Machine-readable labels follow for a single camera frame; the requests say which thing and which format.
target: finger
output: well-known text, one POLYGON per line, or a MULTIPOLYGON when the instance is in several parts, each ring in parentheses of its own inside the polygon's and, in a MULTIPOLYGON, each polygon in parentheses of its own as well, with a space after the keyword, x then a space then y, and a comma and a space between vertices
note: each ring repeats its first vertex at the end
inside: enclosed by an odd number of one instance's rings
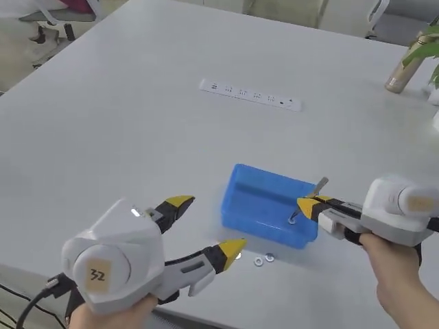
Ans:
POLYGON ((151 313, 157 306, 157 301, 157 297, 148 295, 134 305, 134 311, 140 315, 151 313))
POLYGON ((370 255, 381 253, 383 248, 389 248, 389 243, 386 240, 371 233, 362 234, 359 238, 359 242, 370 255))

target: floor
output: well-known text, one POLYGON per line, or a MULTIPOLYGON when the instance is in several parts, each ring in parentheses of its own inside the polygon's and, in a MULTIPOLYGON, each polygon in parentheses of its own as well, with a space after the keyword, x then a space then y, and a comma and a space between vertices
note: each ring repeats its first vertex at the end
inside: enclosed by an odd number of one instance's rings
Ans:
MULTIPOLYGON (((111 13, 126 1, 102 0, 101 3, 106 13, 111 13)), ((72 24, 77 37, 88 31, 93 25, 94 23, 72 24)), ((60 30, 61 37, 65 36, 62 27, 57 29, 60 30)), ((0 30, 0 92, 7 91, 34 70, 30 61, 23 55, 28 42, 27 40, 17 40, 17 38, 0 30)))

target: black cable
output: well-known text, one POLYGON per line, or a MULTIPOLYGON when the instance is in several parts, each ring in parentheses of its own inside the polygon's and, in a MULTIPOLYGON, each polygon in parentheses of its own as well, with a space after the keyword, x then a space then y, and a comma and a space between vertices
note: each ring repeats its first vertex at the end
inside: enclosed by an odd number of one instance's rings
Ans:
POLYGON ((20 314, 18 321, 16 322, 16 329, 23 329, 23 324, 25 323, 26 317, 29 315, 29 312, 33 309, 36 304, 41 301, 43 298, 46 298, 50 295, 49 289, 43 289, 40 291, 26 306, 24 311, 20 314))
POLYGON ((14 327, 10 326, 9 324, 7 324, 6 322, 3 322, 3 321, 1 321, 1 320, 0 320, 0 324, 3 325, 3 326, 5 326, 6 328, 9 328, 9 329, 15 329, 14 327))
POLYGON ((427 228, 434 232, 439 232, 439 217, 433 217, 430 219, 427 228))
MULTIPOLYGON (((27 300, 28 302, 31 301, 31 299, 28 296, 22 295, 20 293, 17 293, 16 291, 13 291, 12 289, 7 288, 6 286, 3 286, 2 284, 0 284, 0 289, 3 289, 4 291, 7 291, 8 293, 10 293, 11 295, 14 295, 16 297, 19 297, 23 300, 27 300)), ((62 329, 66 329, 66 326, 63 324, 63 322, 60 320, 60 318, 53 312, 50 312, 49 310, 45 310, 44 308, 40 307, 39 305, 35 305, 35 307, 40 310, 43 313, 46 313, 48 315, 51 315, 52 317, 55 318, 55 320, 60 324, 60 326, 62 327, 62 329)))
POLYGON ((14 322, 16 324, 16 320, 9 314, 7 314, 4 310, 2 310, 0 308, 0 313, 3 314, 5 317, 7 317, 9 320, 11 320, 12 322, 14 322))

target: human hand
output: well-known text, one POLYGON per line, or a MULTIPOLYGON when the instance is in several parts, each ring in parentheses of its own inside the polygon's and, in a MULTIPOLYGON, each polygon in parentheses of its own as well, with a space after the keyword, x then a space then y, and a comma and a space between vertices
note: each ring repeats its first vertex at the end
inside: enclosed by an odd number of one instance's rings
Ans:
POLYGON ((378 300, 391 314, 401 297, 401 289, 422 287, 418 254, 414 248, 391 243, 373 234, 363 234, 359 241, 368 253, 378 279, 378 300))
POLYGON ((143 329, 147 316, 156 305, 157 298, 148 295, 128 310, 96 315, 83 304, 72 313, 69 329, 143 329))

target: white table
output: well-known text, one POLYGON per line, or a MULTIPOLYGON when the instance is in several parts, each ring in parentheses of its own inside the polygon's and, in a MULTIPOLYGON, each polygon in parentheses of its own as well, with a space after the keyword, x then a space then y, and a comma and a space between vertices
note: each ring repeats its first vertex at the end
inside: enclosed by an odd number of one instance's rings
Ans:
MULTIPOLYGON (((0 99, 1 277, 28 293, 60 271, 65 240, 116 199, 196 202, 165 235, 168 259, 220 238, 234 164, 363 202, 400 173, 439 185, 436 109, 383 83, 404 48, 168 0, 131 0, 0 99), (304 111, 198 90, 202 78, 291 95, 304 111)), ((422 275, 439 293, 439 238, 422 275)), ((50 303, 60 312, 63 305, 50 303)), ((233 328, 389 328, 365 253, 321 234, 303 251, 250 238, 230 271, 166 310, 233 328), (259 254, 278 259, 260 268, 259 254)))

